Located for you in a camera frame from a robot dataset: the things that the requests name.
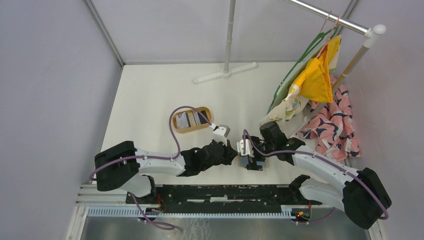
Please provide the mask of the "tan oval card holder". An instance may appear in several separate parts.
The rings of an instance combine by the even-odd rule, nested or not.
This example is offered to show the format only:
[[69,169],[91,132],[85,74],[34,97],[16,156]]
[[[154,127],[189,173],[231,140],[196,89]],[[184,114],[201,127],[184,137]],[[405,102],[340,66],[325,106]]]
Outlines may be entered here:
[[188,108],[172,114],[171,126],[177,133],[185,134],[208,128],[209,124],[196,110]]

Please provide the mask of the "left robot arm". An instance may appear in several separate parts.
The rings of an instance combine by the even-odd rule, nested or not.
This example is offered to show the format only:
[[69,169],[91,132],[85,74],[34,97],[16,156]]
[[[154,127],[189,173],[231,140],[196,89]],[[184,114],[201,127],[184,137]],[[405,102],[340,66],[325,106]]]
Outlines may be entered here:
[[229,143],[215,140],[175,154],[144,151],[127,140],[95,155],[95,169],[89,178],[100,192],[120,189],[151,204],[157,198],[153,174],[197,176],[213,166],[231,165],[237,154]]

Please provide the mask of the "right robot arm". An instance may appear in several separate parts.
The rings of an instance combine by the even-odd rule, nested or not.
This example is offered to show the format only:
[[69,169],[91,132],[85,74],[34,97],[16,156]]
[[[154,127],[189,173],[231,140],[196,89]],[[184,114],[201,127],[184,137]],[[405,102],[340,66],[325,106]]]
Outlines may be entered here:
[[243,131],[237,143],[241,159],[277,157],[321,179],[308,175],[297,177],[288,191],[293,203],[302,204],[306,200],[323,203],[344,212],[354,224],[366,230],[377,220],[389,218],[392,200],[374,170],[343,165],[297,137],[287,138],[274,121],[265,123],[259,130],[262,138],[251,136],[246,129]]

